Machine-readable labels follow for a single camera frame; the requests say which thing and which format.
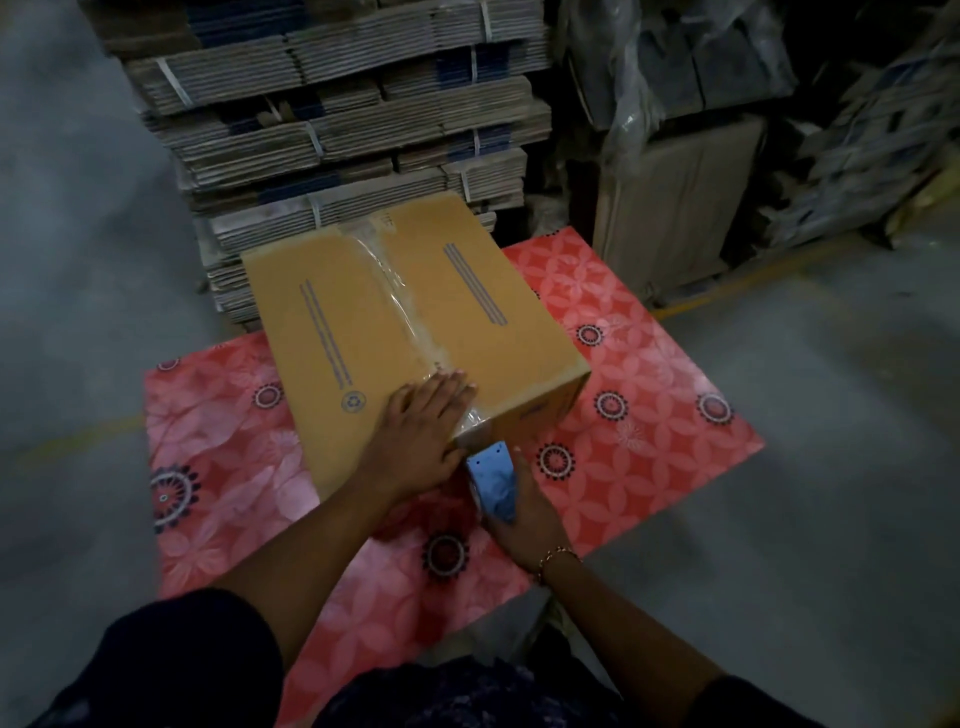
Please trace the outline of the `person's right hand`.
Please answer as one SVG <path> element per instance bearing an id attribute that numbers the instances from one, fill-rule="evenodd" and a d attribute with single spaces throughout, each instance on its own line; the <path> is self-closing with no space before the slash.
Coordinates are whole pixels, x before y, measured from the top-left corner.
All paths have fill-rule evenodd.
<path id="1" fill-rule="evenodd" d="M 482 524 L 513 564 L 539 584 L 549 586 L 552 570 L 581 560 L 553 503 L 535 482 L 533 502 L 524 511 L 515 511 L 513 524 L 492 517 L 484 517 Z"/>

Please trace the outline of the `person's left forearm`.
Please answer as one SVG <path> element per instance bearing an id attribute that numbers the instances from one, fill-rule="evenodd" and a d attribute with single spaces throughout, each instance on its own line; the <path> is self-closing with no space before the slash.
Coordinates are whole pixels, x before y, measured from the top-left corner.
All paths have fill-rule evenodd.
<path id="1" fill-rule="evenodd" d="M 432 487 L 422 475 L 358 470 L 213 587 L 246 601 L 266 622 L 288 673 L 366 541 L 394 507 Z"/>

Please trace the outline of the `blue tape dispenser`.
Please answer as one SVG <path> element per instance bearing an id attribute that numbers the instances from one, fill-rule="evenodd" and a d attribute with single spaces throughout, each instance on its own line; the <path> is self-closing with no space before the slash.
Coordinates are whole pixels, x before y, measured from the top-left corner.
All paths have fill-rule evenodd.
<path id="1" fill-rule="evenodd" d="M 518 477 L 508 444 L 493 443 L 466 457 L 463 464 L 480 516 L 512 525 L 517 518 Z"/>

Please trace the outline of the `stack of flattened cardboard boxes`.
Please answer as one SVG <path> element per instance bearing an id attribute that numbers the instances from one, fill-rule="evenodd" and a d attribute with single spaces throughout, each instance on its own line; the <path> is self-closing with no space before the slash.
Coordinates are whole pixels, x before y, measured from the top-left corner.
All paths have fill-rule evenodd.
<path id="1" fill-rule="evenodd" d="M 551 132 L 545 0 L 77 0 L 170 153 L 216 310 L 241 260 L 453 192 L 492 232 Z"/>

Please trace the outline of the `strapped bundles of printed cartons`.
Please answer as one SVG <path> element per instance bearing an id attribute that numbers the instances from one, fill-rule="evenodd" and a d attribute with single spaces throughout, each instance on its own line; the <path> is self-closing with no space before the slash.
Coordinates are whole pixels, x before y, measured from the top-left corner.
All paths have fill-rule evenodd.
<path id="1" fill-rule="evenodd" d="M 960 128 L 960 0 L 867 0 L 838 30 L 796 15 L 800 72 L 770 120 L 745 202 L 755 243 L 804 245 L 870 225 Z"/>

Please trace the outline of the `person's left hand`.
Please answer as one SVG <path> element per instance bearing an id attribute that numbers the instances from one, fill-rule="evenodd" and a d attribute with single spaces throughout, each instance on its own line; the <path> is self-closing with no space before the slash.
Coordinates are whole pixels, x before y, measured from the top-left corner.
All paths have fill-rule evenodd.
<path id="1" fill-rule="evenodd" d="M 352 481 L 390 506 L 447 481 L 465 458 L 453 443 L 457 423 L 386 423 L 386 407 Z"/>

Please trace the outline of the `dark patterned garment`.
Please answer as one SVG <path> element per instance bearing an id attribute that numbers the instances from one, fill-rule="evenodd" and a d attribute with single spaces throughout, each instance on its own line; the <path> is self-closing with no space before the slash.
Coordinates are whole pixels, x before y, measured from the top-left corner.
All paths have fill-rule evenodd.
<path id="1" fill-rule="evenodd" d="M 276 728 L 285 673 L 266 619 L 202 588 L 117 619 L 25 728 Z M 310 728 L 654 728 L 603 685 L 462 657 L 365 672 Z"/>

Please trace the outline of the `clear packing tape strip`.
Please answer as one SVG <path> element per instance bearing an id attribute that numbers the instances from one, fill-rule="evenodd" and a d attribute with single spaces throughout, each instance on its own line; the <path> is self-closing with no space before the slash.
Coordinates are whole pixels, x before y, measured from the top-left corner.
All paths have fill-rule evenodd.
<path id="1" fill-rule="evenodd" d="M 418 381 L 425 383 L 434 374 L 453 374 L 454 365 L 450 352 L 433 335 L 430 325 L 418 308 L 409 276 L 404 275 L 395 264 L 383 231 L 370 219 L 341 224 L 338 231 L 355 247 L 369 266 L 371 274 L 391 304 L 392 310 L 402 322 L 403 331 L 424 375 Z M 493 434 L 491 419 L 482 409 L 470 405 L 456 424 L 453 444 L 471 454 L 490 446 Z"/>

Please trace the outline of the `tall plain cardboard carton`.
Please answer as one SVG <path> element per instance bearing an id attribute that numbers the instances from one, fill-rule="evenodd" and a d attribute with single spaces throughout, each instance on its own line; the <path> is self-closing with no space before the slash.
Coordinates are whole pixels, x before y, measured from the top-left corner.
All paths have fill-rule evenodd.
<path id="1" fill-rule="evenodd" d="M 644 302 L 729 270 L 721 257 L 766 122 L 730 122 L 650 143 L 625 176 L 603 172 L 594 252 Z"/>

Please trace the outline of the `plastic-wrapped pile of goods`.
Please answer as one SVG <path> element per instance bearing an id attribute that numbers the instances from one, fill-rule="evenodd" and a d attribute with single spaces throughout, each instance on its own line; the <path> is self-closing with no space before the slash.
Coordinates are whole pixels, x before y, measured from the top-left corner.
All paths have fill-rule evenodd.
<path id="1" fill-rule="evenodd" d="M 557 0 L 554 127 L 599 152 L 666 122 L 790 96 L 781 0 Z"/>

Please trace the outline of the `brown cardboard box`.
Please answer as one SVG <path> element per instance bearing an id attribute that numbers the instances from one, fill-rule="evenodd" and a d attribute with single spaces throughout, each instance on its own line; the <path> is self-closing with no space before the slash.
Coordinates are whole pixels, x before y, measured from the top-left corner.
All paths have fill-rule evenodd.
<path id="1" fill-rule="evenodd" d="M 522 445 L 575 405 L 592 368 L 455 193 L 372 213 L 438 343 L 478 387 L 490 446 Z M 390 395 L 424 376 L 370 266 L 331 225 L 244 253 L 243 263 L 323 500 L 358 463 Z"/>

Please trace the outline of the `person's right forearm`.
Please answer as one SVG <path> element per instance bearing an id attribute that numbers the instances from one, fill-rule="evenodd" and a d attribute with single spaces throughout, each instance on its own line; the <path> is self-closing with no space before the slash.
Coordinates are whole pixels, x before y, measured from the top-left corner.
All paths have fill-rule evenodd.
<path id="1" fill-rule="evenodd" d="M 621 696 L 658 725 L 679 726 L 694 699 L 725 675 L 581 561 L 552 569 L 547 587 Z"/>

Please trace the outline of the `red floral mat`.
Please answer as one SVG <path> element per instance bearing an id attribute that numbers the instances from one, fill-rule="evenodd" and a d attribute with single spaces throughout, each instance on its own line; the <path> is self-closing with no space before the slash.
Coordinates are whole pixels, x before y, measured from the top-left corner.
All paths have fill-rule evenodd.
<path id="1" fill-rule="evenodd" d="M 592 369 L 568 415 L 524 448 L 579 555 L 763 448 L 572 227 L 504 254 Z M 157 365 L 145 403 L 162 599 L 207 586 L 318 504 L 265 334 Z M 280 728 L 306 726 L 356 675 L 412 660 L 531 587 L 454 487 L 386 528 L 301 650 Z"/>

